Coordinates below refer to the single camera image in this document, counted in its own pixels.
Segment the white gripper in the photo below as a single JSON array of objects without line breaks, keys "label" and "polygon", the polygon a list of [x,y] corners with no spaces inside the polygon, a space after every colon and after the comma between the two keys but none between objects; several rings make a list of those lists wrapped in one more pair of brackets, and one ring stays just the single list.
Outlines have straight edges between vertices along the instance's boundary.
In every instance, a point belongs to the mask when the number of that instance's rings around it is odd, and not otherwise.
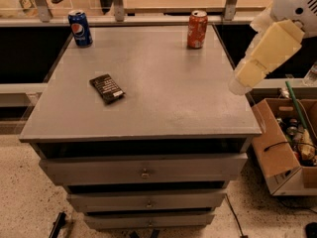
[{"label": "white gripper", "polygon": [[236,95],[250,92],[269,73],[273,72],[301,48],[303,23],[293,18],[292,7],[270,3],[253,19],[257,32],[239,61],[229,82]]}]

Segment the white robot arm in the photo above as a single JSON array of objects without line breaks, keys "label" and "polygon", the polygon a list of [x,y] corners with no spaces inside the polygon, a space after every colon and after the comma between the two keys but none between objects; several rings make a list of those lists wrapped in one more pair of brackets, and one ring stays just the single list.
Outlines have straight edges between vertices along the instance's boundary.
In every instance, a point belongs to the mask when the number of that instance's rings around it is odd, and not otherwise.
[{"label": "white robot arm", "polygon": [[229,81],[229,89],[244,95],[317,36],[316,0],[272,0],[255,18],[257,32]]}]

